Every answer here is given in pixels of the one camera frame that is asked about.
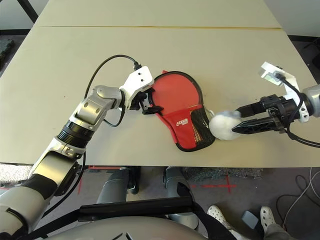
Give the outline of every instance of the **red ping pong paddle case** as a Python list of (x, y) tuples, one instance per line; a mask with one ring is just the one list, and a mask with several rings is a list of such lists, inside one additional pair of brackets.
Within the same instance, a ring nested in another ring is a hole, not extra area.
[(209, 129), (202, 91), (197, 82), (180, 71), (165, 72), (154, 79), (149, 102), (163, 107), (157, 114), (170, 129), (176, 146), (193, 152), (210, 146), (215, 137)]

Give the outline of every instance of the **black mesh pocket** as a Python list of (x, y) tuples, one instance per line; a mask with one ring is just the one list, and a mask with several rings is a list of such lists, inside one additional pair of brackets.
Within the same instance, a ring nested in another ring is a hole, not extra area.
[(197, 149), (205, 148), (215, 141), (209, 129), (209, 120), (205, 109), (199, 108), (191, 112), (191, 121)]

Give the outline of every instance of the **wall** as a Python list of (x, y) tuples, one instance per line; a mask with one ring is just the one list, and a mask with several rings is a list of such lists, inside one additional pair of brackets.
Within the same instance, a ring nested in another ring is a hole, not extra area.
[(288, 35), (320, 37), (320, 0), (264, 0)]
[[(39, 15), (48, 0), (29, 0), (29, 2)], [(30, 29), (32, 26), (33, 22), (17, 0), (2, 0), (0, 2), (0, 30)]]

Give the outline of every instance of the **white bracket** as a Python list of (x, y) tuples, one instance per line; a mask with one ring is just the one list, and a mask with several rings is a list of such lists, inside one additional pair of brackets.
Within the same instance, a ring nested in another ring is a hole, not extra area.
[[(261, 66), (262, 70), (259, 73), (261, 78), (277, 85), (277, 86), (281, 86), (282, 84), (284, 85), (284, 88), (286, 90), (286, 95), (284, 95), (283, 97), (287, 100), (289, 99), (293, 99), (295, 104), (298, 106), (298, 104), (300, 103), (300, 98), (299, 96), (296, 94), (295, 91), (293, 91), (289, 86), (287, 86), (285, 83), (283, 83), (279, 78), (276, 77), (276, 74), (281, 74), (282, 76), (285, 77), (285, 79), (292, 85), (294, 86), (298, 91), (299, 90), (299, 86), (296, 80), (296, 77), (291, 75), (290, 73), (283, 71), (281, 68), (273, 66), (272, 64), (268, 63), (268, 62), (264, 62)], [(300, 119), (299, 121), (301, 123), (306, 123), (309, 121), (309, 112), (307, 110), (306, 104), (305, 102), (302, 103), (302, 106), (299, 109), (299, 113), (300, 113)]]
[(137, 71), (132, 72), (126, 79), (125, 83), (119, 87), (119, 89), (122, 90), (125, 95), (125, 108), (130, 108), (131, 102), (138, 92), (144, 92), (145, 90), (151, 88), (154, 83), (155, 80), (153, 79), (147, 66), (143, 66)]

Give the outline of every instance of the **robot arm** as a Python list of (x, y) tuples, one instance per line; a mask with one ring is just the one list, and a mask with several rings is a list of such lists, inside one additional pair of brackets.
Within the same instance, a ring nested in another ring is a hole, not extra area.
[(254, 134), (266, 131), (284, 132), (284, 129), (294, 120), (301, 123), (309, 121), (310, 116), (320, 117), (320, 85), (312, 86), (300, 93), (303, 103), (299, 110), (290, 119), (292, 113), (300, 103), (300, 98), (287, 84), (299, 91), (296, 78), (281, 68), (265, 62), (262, 66), (261, 77), (277, 86), (284, 85), (286, 95), (278, 97), (273, 94), (264, 96), (259, 102), (239, 107), (237, 111), (242, 118), (268, 112), (269, 117), (246, 120), (235, 126), (232, 131), (240, 134)]
[(0, 239), (30, 233), (54, 196), (66, 193), (79, 164), (77, 160), (110, 109), (130, 109), (139, 92), (154, 79), (147, 66), (132, 72), (120, 88), (98, 85), (75, 109), (59, 135), (33, 165), (28, 180), (0, 196)]

